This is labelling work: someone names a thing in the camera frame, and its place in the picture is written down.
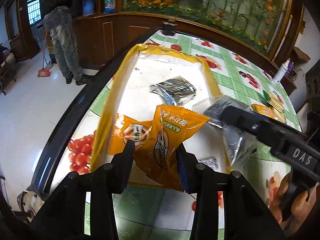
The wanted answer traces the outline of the right hand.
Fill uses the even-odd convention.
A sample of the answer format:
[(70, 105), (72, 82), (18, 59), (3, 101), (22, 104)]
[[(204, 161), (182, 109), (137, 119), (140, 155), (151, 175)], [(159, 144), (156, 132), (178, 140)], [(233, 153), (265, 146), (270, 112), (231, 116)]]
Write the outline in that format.
[(280, 205), (289, 188), (289, 182), (290, 173), (282, 179), (278, 192), (274, 196), (273, 203), (270, 206), (272, 215), (275, 217), (287, 237), (292, 236), (298, 231), (309, 216), (310, 212), (319, 204), (319, 185), (316, 185), (310, 190), (310, 193), (308, 193), (308, 191), (304, 191), (295, 198), (291, 206), (290, 218), (283, 220)]

